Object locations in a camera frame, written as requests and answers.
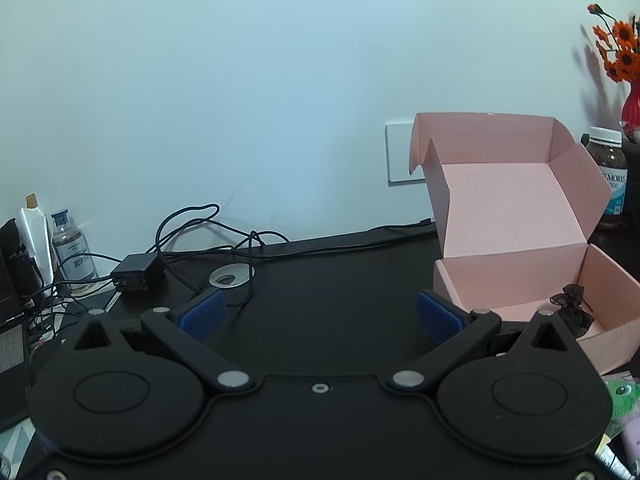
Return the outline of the orange artificial flowers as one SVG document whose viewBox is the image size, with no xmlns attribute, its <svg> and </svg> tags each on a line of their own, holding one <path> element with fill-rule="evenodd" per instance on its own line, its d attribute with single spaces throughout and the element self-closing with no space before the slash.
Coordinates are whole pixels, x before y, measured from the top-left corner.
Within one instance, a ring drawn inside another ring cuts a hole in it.
<svg viewBox="0 0 640 480">
<path fill-rule="evenodd" d="M 618 20 L 597 3 L 590 3 L 587 11 L 600 18 L 603 25 L 594 25 L 594 45 L 600 55 L 606 76 L 614 82 L 630 84 L 639 80 L 639 14 L 631 13 L 626 20 Z"/>
</svg>

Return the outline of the white tube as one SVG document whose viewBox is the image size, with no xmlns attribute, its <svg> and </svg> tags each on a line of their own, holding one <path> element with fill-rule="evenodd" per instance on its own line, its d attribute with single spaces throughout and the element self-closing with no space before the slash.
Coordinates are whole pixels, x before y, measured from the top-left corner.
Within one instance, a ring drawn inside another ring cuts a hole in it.
<svg viewBox="0 0 640 480">
<path fill-rule="evenodd" d="M 43 283 L 50 285 L 53 282 L 54 271 L 49 225 L 46 215 L 39 207 L 35 193 L 25 197 L 25 206 L 18 212 L 17 227 L 29 255 L 35 261 Z"/>
</svg>

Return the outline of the green frog plush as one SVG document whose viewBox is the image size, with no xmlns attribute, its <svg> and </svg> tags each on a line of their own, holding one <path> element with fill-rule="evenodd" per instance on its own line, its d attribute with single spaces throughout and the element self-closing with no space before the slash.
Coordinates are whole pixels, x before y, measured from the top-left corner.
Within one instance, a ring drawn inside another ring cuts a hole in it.
<svg viewBox="0 0 640 480">
<path fill-rule="evenodd" d="M 639 382 L 627 376 L 608 376 L 603 378 L 603 382 L 612 400 L 608 435 L 615 437 L 632 420 L 639 417 Z"/>
</svg>

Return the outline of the white wall socket panel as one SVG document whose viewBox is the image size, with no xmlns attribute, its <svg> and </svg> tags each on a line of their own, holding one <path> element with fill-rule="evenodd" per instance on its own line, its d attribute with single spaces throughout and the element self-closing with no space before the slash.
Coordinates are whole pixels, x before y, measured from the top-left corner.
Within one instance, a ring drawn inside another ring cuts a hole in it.
<svg viewBox="0 0 640 480">
<path fill-rule="evenodd" d="M 392 122 L 385 126 L 387 181 L 389 185 L 422 182 L 422 168 L 409 171 L 411 122 Z"/>
</svg>

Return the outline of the pink cardboard box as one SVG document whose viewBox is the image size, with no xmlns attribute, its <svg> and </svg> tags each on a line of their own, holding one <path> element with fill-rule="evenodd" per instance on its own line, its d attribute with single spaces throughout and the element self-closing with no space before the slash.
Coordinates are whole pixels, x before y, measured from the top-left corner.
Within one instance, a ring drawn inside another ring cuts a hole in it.
<svg viewBox="0 0 640 480">
<path fill-rule="evenodd" d="M 600 373 L 639 347 L 639 284 L 590 236 L 610 189 L 557 119 L 421 113 L 409 166 L 424 173 L 442 255 L 437 295 L 460 309 L 526 322 L 566 285 L 584 290 L 593 324 L 580 346 Z"/>
</svg>

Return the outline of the red ribbed vase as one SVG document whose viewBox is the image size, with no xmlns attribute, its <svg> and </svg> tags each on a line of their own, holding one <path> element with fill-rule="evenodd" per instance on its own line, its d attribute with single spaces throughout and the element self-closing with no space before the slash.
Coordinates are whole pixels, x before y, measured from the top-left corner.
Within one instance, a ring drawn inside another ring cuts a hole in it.
<svg viewBox="0 0 640 480">
<path fill-rule="evenodd" d="M 633 141 L 640 127 L 640 81 L 630 84 L 629 94 L 620 113 L 620 126 L 625 136 Z"/>
</svg>

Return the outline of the brown fish oil bottle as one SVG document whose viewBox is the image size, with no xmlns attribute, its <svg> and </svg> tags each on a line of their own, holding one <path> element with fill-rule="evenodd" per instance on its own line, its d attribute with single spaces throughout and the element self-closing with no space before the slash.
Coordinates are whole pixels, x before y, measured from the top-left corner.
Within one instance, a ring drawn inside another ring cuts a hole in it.
<svg viewBox="0 0 640 480">
<path fill-rule="evenodd" d="M 586 150 L 610 187 L 610 198 L 600 220 L 603 229 L 617 226 L 624 211 L 628 162 L 622 147 L 623 133 L 620 131 L 601 127 L 590 128 Z"/>
</svg>

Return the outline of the silver desk grommet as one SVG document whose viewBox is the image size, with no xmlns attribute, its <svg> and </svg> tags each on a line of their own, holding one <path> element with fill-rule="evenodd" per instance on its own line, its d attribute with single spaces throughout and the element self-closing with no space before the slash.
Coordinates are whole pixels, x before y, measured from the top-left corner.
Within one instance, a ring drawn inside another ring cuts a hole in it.
<svg viewBox="0 0 640 480">
<path fill-rule="evenodd" d="M 246 285 L 254 278 L 255 270 L 248 263 L 230 263 L 213 270 L 208 284 L 219 289 L 232 289 Z"/>
</svg>

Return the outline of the clear bottle blue cap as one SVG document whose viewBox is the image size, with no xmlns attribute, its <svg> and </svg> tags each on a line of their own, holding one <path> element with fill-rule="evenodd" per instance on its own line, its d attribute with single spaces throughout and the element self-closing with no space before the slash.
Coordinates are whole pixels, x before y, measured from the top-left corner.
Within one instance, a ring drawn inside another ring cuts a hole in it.
<svg viewBox="0 0 640 480">
<path fill-rule="evenodd" d="M 98 277 L 85 235 L 67 209 L 55 212 L 51 217 L 51 243 L 63 280 L 68 281 L 67 287 L 72 292 L 81 292 L 91 287 L 91 280 Z"/>
</svg>

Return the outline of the black power adapter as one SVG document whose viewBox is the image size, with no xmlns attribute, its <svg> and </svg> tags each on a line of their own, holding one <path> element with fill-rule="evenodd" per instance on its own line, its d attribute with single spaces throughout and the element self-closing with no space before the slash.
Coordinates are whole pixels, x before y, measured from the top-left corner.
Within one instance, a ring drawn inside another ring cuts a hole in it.
<svg viewBox="0 0 640 480">
<path fill-rule="evenodd" d="M 155 252 L 128 255 L 110 273 L 118 292 L 148 292 L 160 286 L 164 276 L 163 265 Z"/>
</svg>

